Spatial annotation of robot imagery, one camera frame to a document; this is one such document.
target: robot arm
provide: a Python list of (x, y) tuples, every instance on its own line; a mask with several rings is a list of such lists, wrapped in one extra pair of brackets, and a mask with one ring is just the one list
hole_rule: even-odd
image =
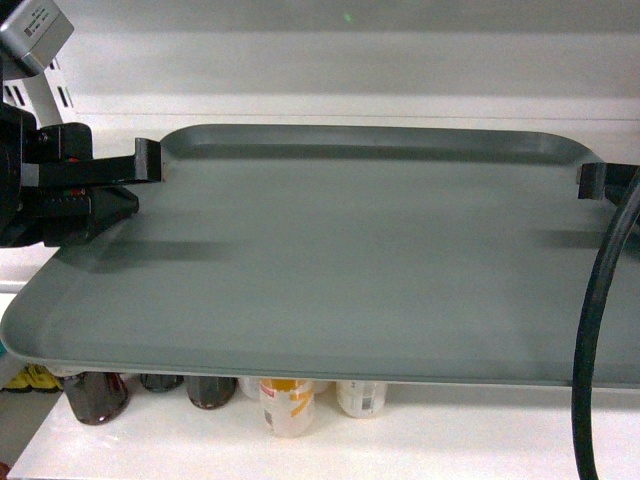
[[(3, 2), (0, 81), (44, 71), (72, 32), (51, 0)], [(161, 180), (158, 142), (138, 138), (134, 155), (95, 160), (87, 125), (38, 129), (29, 112), (0, 103), (0, 247), (86, 243), (138, 211), (122, 185)]]

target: white shelf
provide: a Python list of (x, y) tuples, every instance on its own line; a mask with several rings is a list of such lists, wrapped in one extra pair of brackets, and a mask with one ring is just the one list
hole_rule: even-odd
[[(152, 394), (131, 379), (111, 423), (75, 420), (62, 397), (12, 479), (567, 479), (575, 478), (569, 389), (390, 385), (374, 419), (342, 413), (334, 388), (317, 397), (309, 433), (268, 433), (261, 407), (237, 392), (199, 410), (184, 386)], [(640, 392), (599, 391), (594, 430), (601, 478), (637, 478)]]

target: yellow object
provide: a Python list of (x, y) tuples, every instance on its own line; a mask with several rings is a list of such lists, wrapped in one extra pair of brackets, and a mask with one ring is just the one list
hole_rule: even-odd
[(13, 377), (13, 379), (4, 386), (4, 390), (13, 393), (26, 393), (31, 391), (30, 375), (27, 368), (23, 368)]
[(42, 365), (28, 365), (31, 387), (39, 392), (59, 392), (62, 390), (60, 381)]

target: brown bottle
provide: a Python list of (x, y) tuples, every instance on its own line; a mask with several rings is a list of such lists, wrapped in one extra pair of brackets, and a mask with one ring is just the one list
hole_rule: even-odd
[(186, 382), (191, 403), (206, 410), (221, 407), (236, 391), (235, 378), (189, 376)]
[(154, 373), (140, 374), (142, 386), (154, 393), (168, 392), (182, 385), (182, 375), (158, 375)]
[(129, 393), (117, 373), (81, 372), (61, 377), (64, 393), (78, 421), (102, 425), (127, 406)]

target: bottle label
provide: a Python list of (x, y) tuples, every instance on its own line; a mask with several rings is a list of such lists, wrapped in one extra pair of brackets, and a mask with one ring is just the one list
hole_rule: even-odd
[(313, 382), (300, 382), (291, 390), (279, 390), (260, 384), (264, 417), (276, 435), (300, 435), (314, 417)]
[(300, 415), (313, 400), (313, 387), (311, 382), (306, 382), (298, 388), (284, 392), (261, 384), (260, 390), (271, 400), (267, 400), (267, 402), (273, 404), (274, 409), (279, 411), (286, 410), (291, 417)]

